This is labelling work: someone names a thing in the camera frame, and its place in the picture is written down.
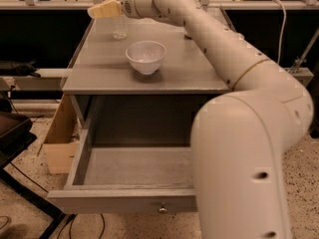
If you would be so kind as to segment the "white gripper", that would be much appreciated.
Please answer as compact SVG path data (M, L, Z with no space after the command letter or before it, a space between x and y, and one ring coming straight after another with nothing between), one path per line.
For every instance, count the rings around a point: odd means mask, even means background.
M105 0L91 6L88 14L93 19L116 18L123 14L129 18L155 18L160 14L154 0Z

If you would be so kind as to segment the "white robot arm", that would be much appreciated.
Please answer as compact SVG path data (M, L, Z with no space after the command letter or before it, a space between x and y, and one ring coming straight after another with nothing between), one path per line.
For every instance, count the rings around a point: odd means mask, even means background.
M88 13L183 27L229 87L191 129L201 238L292 239L282 156L312 123L306 88L194 0L106 0Z

